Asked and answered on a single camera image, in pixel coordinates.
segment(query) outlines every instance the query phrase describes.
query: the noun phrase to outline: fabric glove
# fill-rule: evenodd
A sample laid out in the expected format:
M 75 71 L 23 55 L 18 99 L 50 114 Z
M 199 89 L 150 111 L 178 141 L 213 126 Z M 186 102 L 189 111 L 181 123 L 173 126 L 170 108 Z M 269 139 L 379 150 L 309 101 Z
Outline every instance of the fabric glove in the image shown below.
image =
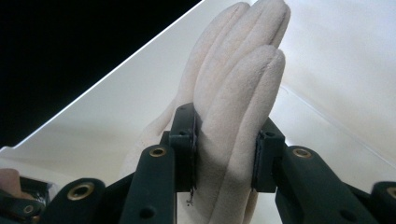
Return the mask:
M 282 0 L 237 3 L 201 34 L 177 96 L 142 132 L 121 175 L 134 172 L 140 153 L 159 144 L 180 105 L 198 114 L 197 190 L 179 193 L 177 223 L 249 223 L 257 199 L 250 188 L 256 136 L 274 104 L 285 66 L 277 49 L 290 10 Z

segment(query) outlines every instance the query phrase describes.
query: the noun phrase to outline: white surface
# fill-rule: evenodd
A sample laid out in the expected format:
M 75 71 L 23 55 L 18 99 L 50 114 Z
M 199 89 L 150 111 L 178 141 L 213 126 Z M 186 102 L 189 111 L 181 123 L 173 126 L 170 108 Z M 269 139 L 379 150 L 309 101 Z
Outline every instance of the white surface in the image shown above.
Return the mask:
M 23 142 L 2 148 L 0 166 L 60 188 L 83 176 L 116 181 L 130 145 L 176 93 L 195 40 L 234 2 L 202 2 Z M 347 183 L 369 191 L 396 181 L 396 4 L 286 2 L 287 65 L 270 117 L 290 144 L 313 148 Z M 279 223 L 274 205 L 260 197 L 252 223 Z

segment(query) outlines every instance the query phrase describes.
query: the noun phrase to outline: black background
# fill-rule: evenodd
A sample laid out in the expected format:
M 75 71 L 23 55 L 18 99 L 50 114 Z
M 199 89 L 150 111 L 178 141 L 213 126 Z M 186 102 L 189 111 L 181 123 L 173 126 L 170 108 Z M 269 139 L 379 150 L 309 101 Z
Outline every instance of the black background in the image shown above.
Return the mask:
M 198 2 L 0 0 L 0 147 L 18 144 Z

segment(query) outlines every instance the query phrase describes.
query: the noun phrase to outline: metal screw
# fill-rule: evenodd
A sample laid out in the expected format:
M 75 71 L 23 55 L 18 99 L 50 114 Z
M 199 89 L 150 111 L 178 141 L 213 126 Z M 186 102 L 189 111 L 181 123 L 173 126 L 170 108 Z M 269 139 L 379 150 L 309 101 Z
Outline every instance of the metal screw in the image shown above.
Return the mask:
M 387 188 L 387 192 L 392 196 L 392 198 L 396 199 L 396 187 Z
M 67 193 L 67 198 L 71 201 L 78 201 L 88 197 L 94 189 L 95 185 L 92 182 L 81 183 Z
M 303 148 L 295 148 L 293 150 L 293 154 L 295 156 L 305 158 L 305 159 L 310 158 L 312 156 L 312 154 L 308 150 L 305 150 Z
M 32 205 L 27 205 L 23 208 L 23 212 L 26 214 L 32 213 L 34 210 L 35 208 Z
M 163 147 L 154 148 L 149 152 L 149 155 L 152 157 L 161 157 L 165 154 L 166 154 L 166 150 Z

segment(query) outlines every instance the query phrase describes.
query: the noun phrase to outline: glove finger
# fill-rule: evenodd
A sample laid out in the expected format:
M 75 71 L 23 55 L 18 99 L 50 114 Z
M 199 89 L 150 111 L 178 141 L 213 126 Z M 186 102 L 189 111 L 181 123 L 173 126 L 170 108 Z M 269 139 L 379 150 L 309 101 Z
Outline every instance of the glove finger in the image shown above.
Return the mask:
M 270 45 L 276 37 L 280 42 L 289 22 L 290 10 L 283 1 L 259 1 L 238 21 L 227 37 L 212 48 L 198 75 L 194 102 L 205 104 L 201 116 L 205 119 L 220 85 L 234 65 L 258 46 Z
M 240 126 L 251 104 L 250 100 L 255 94 L 258 94 L 256 91 L 259 85 L 263 85 L 263 77 L 272 76 L 280 80 L 281 74 L 267 74 L 268 64 L 271 63 L 276 55 L 277 51 L 274 47 L 263 46 L 243 58 L 220 87 L 219 93 L 215 96 L 214 104 L 210 106 L 206 118 L 203 121 L 199 121 L 201 129 L 198 138 L 198 179 L 197 191 L 194 194 L 194 207 L 183 205 L 183 210 L 186 210 L 188 215 L 194 219 L 205 220 L 205 222 L 215 220 L 212 218 L 212 212 L 214 212 L 213 215 L 217 215 L 214 209 L 218 207 L 218 203 L 221 203 L 218 202 L 218 195 L 224 182 L 228 162 L 232 153 L 235 153 L 234 151 L 244 150 L 244 148 L 234 149 L 234 145 L 235 137 L 238 133 L 245 132 L 245 130 L 241 130 Z M 198 115 L 201 116 L 202 105 L 195 104 L 195 108 Z M 252 151 L 248 151 L 245 157 L 249 158 L 253 154 Z M 243 162 L 242 164 L 244 166 L 241 169 L 246 171 L 245 163 Z M 235 202 L 237 203 L 233 202 L 226 205 L 227 208 L 230 208 L 230 206 L 235 207 L 230 209 L 233 214 L 223 211 L 225 213 L 222 218 L 226 216 L 230 216 L 230 218 L 226 218 L 227 220 L 217 219 L 217 222 L 240 223 L 244 216 L 248 195 L 244 191 L 240 192 L 239 185 L 242 185 L 243 189 L 249 189 L 250 182 L 230 182 L 230 184 L 230 188 L 237 186 L 239 191 L 232 192 L 227 190 L 222 193 L 229 197 L 235 197 L 237 200 Z M 180 198 L 182 202 L 186 200 L 182 195 Z
M 284 67 L 284 55 L 277 50 L 272 61 L 265 67 L 239 125 L 212 214 L 213 220 L 220 220 L 224 217 L 224 213 L 228 217 L 242 209 L 242 207 L 230 206 L 235 200 L 241 204 L 247 203 L 251 192 L 255 139 L 274 105 Z
M 205 28 L 193 47 L 190 58 L 184 68 L 177 92 L 177 105 L 192 102 L 195 81 L 207 53 L 214 47 L 214 43 L 221 42 L 225 34 L 248 11 L 249 7 L 250 5 L 247 3 L 234 4 L 223 10 Z
M 212 48 L 215 39 L 222 39 L 225 36 L 224 33 L 233 27 L 248 8 L 249 5 L 246 3 L 237 3 L 228 7 L 205 28 L 190 54 L 176 99 L 140 134 L 139 140 L 125 158 L 120 176 L 126 176 L 135 170 L 144 148 L 159 143 L 163 131 L 170 129 L 177 107 L 192 102 L 195 80 L 207 52 Z
M 16 198 L 20 198 L 20 173 L 14 169 L 0 169 L 0 189 Z

